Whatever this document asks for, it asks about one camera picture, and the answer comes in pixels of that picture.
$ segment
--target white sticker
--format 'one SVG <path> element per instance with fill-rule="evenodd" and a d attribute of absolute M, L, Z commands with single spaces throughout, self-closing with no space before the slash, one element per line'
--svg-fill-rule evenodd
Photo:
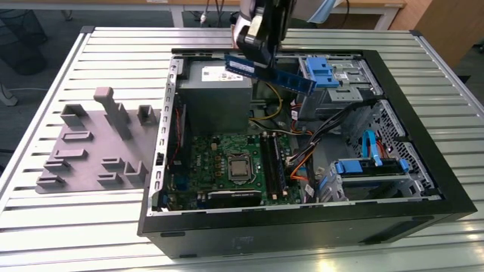
<path fill-rule="evenodd" d="M 241 75 L 225 71 L 223 66 L 205 66 L 201 68 L 201 81 L 242 81 Z"/>
<path fill-rule="evenodd" d="M 309 184 L 305 185 L 303 191 L 309 194 L 310 197 L 314 195 L 314 189 L 309 186 Z"/>
<path fill-rule="evenodd" d="M 297 111 L 290 111 L 290 118 L 297 121 Z"/>
<path fill-rule="evenodd" d="M 229 61 L 227 64 L 233 67 L 233 68 L 237 68 L 237 69 L 241 69 L 243 70 L 245 72 L 249 72 L 249 73 L 253 73 L 254 72 L 254 68 L 250 67 L 250 66 L 246 66 L 246 65 L 242 65 L 234 61 Z"/>
<path fill-rule="evenodd" d="M 347 79 L 347 75 L 345 72 L 334 73 L 334 78 L 335 79 Z"/>

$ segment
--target metal table surface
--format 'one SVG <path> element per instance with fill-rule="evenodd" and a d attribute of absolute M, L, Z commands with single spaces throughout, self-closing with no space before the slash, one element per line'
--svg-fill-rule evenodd
<path fill-rule="evenodd" d="M 478 212 L 373 246 L 170 260 L 137 237 L 141 190 L 38 195 L 65 104 L 99 109 L 98 86 L 126 109 L 161 107 L 170 49 L 231 46 L 227 29 L 95 28 L 79 34 L 0 179 L 1 271 L 163 268 L 182 271 L 484 269 L 482 106 L 426 41 L 407 32 L 291 29 L 285 48 L 375 49 Z"/>

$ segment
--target blue drive bay bracket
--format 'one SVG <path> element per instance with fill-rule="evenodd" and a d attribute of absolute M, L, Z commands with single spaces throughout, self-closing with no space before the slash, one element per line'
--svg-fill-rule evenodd
<path fill-rule="evenodd" d="M 286 88 L 289 91 L 309 96 L 314 90 L 315 82 L 298 75 L 273 68 L 258 68 L 251 61 L 225 55 L 225 70 Z"/>
<path fill-rule="evenodd" d="M 315 88 L 335 88 L 339 82 L 333 77 L 333 68 L 327 65 L 325 58 L 309 57 L 305 65 L 310 79 L 315 81 Z"/>

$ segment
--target black cable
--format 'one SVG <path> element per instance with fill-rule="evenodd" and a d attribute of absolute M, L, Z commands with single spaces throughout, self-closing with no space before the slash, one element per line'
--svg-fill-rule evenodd
<path fill-rule="evenodd" d="M 218 0 L 214 0 L 214 6 L 215 6 L 215 9 L 217 9 L 217 17 L 218 17 L 219 16 Z"/>
<path fill-rule="evenodd" d="M 206 14 L 206 12 L 207 12 L 207 10 L 209 10 L 209 2 L 210 2 L 210 0 L 206 0 L 206 5 L 205 5 L 205 14 Z"/>
<path fill-rule="evenodd" d="M 310 188 L 313 188 L 314 193 L 315 193 L 315 178 L 314 178 L 311 155 L 309 156 L 307 160 L 305 161 L 305 172 L 306 172 L 306 176 L 307 176 L 307 184 L 309 184 Z M 305 203 L 314 203 L 314 200 L 315 200 L 314 195 L 313 196 L 309 195 Z"/>
<path fill-rule="evenodd" d="M 221 27 L 221 15 L 222 15 L 223 3 L 225 3 L 225 0 L 221 0 L 217 27 Z"/>
<path fill-rule="evenodd" d="M 293 162 L 301 155 L 303 155 L 305 153 L 307 153 L 315 146 L 315 144 L 319 142 L 322 135 L 325 133 L 327 133 L 333 128 L 335 128 L 342 120 L 346 118 L 347 114 L 350 113 L 351 110 L 369 106 L 369 105 L 374 105 L 374 103 L 378 101 L 378 98 L 371 98 L 367 99 L 362 102 L 355 102 L 349 104 L 343 109 L 341 109 L 334 115 L 331 115 L 321 124 L 321 126 L 318 127 L 318 129 L 314 131 L 313 135 L 310 136 L 309 142 L 305 146 L 305 148 L 302 148 L 302 151 L 299 151 L 297 154 L 294 154 L 290 157 L 290 162 Z"/>
<path fill-rule="evenodd" d="M 346 14 L 345 14 L 345 17 L 342 19 L 342 22 L 341 22 L 341 24 L 337 27 L 331 27 L 331 29 L 334 29 L 334 28 L 342 28 L 342 26 L 346 23 L 347 16 L 349 16 L 349 0 L 346 0 Z"/>

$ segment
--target expansion slot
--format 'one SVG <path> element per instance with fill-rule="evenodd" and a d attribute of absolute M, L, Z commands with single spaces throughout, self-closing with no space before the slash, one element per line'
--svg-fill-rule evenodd
<path fill-rule="evenodd" d="M 285 196 L 285 177 L 282 158 L 278 153 L 277 136 L 266 133 L 259 135 L 259 148 L 262 155 L 262 167 L 265 173 L 266 195 L 275 200 L 277 196 Z"/>

